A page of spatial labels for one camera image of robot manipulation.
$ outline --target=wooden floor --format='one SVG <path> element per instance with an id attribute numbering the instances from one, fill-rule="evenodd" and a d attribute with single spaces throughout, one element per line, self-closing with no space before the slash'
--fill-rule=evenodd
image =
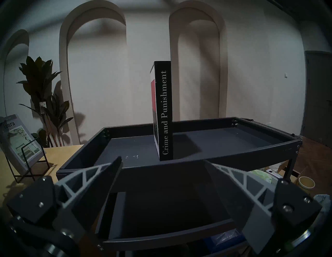
<path id="1" fill-rule="evenodd" d="M 315 181 L 310 195 L 332 196 L 332 149 L 306 137 L 302 137 L 302 141 L 294 170 Z"/>

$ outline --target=potted plant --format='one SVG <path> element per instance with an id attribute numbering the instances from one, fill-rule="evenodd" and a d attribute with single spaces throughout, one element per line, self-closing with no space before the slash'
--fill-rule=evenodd
<path id="1" fill-rule="evenodd" d="M 56 127 L 60 146 L 62 146 L 60 140 L 61 128 L 64 124 L 72 119 L 69 118 L 63 120 L 65 113 L 69 108 L 68 101 L 60 104 L 59 97 L 57 95 L 47 95 L 48 86 L 52 80 L 60 74 L 60 72 L 57 71 L 52 73 L 52 66 L 52 60 L 45 62 L 40 57 L 38 57 L 36 61 L 34 61 L 30 56 L 28 56 L 26 59 L 26 64 L 21 63 L 21 67 L 19 67 L 20 71 L 25 75 L 27 80 L 17 82 L 17 84 L 22 84 L 25 92 L 30 95 L 34 109 L 24 104 L 20 105 L 23 105 L 36 112 L 42 118 L 42 121 L 45 125 L 45 130 L 40 130 L 38 134 L 34 133 L 34 137 L 39 137 L 40 143 L 44 147 L 53 147 L 50 135 L 53 138 L 55 146 L 58 146 L 50 127 L 51 124 L 49 124 L 48 127 L 46 118 Z"/>

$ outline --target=magazine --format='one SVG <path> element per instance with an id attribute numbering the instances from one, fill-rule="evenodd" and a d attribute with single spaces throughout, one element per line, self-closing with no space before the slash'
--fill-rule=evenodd
<path id="1" fill-rule="evenodd" d="M 28 166 L 24 156 L 31 167 L 43 156 L 42 148 L 37 141 L 34 140 L 25 125 L 19 119 L 17 114 L 10 115 L 0 120 L 0 147 L 10 163 L 18 171 L 20 175 L 24 175 L 28 171 Z"/>

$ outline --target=label tag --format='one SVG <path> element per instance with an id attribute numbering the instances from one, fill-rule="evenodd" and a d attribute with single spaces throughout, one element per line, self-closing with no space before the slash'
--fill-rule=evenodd
<path id="1" fill-rule="evenodd" d="M 46 102 L 39 102 L 39 106 L 40 106 L 40 109 L 41 109 L 41 113 L 45 113 L 42 107 L 46 108 Z"/>

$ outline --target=blue object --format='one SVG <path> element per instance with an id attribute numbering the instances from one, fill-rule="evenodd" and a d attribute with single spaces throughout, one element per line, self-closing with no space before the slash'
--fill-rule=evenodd
<path id="1" fill-rule="evenodd" d="M 235 236 L 229 240 L 225 240 L 222 243 L 216 244 L 211 237 L 203 239 L 204 243 L 206 244 L 207 248 L 211 253 L 220 252 L 237 244 L 244 242 L 246 239 L 243 234 Z"/>

